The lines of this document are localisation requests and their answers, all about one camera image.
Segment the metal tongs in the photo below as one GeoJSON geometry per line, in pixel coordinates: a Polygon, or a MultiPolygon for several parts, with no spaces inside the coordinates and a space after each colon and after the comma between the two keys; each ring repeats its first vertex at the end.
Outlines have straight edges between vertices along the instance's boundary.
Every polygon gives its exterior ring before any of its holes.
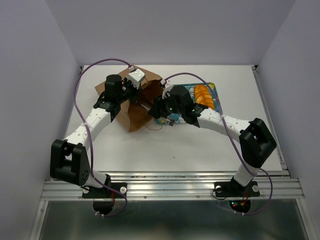
{"type": "MultiPolygon", "coordinates": [[[[140,105],[142,107],[144,107],[147,111],[149,111],[151,109],[150,107],[148,107],[142,103],[140,105]]],[[[170,117],[160,117],[159,121],[161,124],[166,123],[167,125],[169,125],[171,127],[175,124],[174,120],[172,120],[170,117]]]]}

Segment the brown paper bag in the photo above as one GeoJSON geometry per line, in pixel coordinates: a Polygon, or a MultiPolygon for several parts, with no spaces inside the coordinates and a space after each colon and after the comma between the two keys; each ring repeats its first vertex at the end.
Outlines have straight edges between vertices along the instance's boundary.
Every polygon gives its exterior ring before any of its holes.
{"type": "Polygon", "coordinates": [[[151,108],[154,103],[154,98],[161,96],[163,93],[163,89],[159,85],[162,78],[159,75],[143,68],[132,65],[116,75],[120,75],[124,80],[130,72],[137,69],[140,69],[145,73],[145,79],[140,85],[141,93],[139,94],[136,102],[130,100],[125,102],[106,101],[103,97],[106,80],[95,87],[95,90],[99,94],[99,98],[93,105],[93,108],[105,110],[110,114],[111,121],[117,119],[128,130],[128,132],[137,131],[153,118],[148,114],[148,111],[141,106],[141,104],[151,108]]]}

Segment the long braided fake bread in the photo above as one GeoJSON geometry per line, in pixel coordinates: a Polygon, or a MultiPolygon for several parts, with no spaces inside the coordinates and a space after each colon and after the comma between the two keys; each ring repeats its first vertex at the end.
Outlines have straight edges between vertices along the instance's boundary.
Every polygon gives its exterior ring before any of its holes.
{"type": "Polygon", "coordinates": [[[215,110],[215,104],[213,96],[206,85],[197,84],[194,87],[194,99],[197,104],[205,105],[215,110]]]}

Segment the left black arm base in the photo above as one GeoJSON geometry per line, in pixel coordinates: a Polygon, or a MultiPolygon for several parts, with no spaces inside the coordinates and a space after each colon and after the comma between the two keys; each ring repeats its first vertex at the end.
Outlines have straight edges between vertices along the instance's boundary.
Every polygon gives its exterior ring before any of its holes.
{"type": "MultiPolygon", "coordinates": [[[[127,195],[128,184],[126,182],[112,182],[111,176],[104,173],[102,175],[96,174],[95,177],[109,188],[118,191],[125,196],[127,195]]],[[[83,185],[81,188],[83,199],[124,198],[121,194],[115,193],[114,191],[102,186],[100,183],[94,180],[91,175],[89,176],[85,185],[83,185]]]]}

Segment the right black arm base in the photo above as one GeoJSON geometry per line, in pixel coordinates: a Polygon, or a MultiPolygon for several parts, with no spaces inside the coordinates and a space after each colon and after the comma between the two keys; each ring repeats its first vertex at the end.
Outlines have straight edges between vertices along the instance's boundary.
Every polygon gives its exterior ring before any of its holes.
{"type": "Polygon", "coordinates": [[[219,200],[226,198],[259,197],[258,183],[251,180],[246,186],[240,185],[232,178],[230,181],[216,181],[211,195],[219,200]]]}

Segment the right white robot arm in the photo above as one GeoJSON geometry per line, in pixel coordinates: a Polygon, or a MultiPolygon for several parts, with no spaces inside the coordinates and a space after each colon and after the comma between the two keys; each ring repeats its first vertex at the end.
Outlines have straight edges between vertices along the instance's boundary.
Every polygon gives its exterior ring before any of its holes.
{"type": "Polygon", "coordinates": [[[231,192],[235,195],[242,195],[248,190],[248,184],[277,147],[262,119],[249,121],[221,114],[207,105],[194,102],[189,91],[181,85],[155,97],[148,114],[155,119],[179,114],[189,125],[225,135],[232,143],[238,142],[240,149],[235,151],[241,165],[230,182],[231,192]]]}

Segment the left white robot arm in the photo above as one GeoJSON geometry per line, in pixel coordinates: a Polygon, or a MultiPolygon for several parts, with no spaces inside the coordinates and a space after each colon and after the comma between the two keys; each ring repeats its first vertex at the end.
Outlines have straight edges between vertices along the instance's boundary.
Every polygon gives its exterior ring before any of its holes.
{"type": "Polygon", "coordinates": [[[80,187],[93,187],[100,197],[111,193],[111,180],[105,173],[94,171],[88,153],[93,152],[93,141],[118,115],[121,104],[135,102],[142,91],[146,75],[140,69],[127,76],[111,74],[106,77],[104,91],[93,105],[89,116],[65,139],[51,145],[50,176],[80,187]]]}

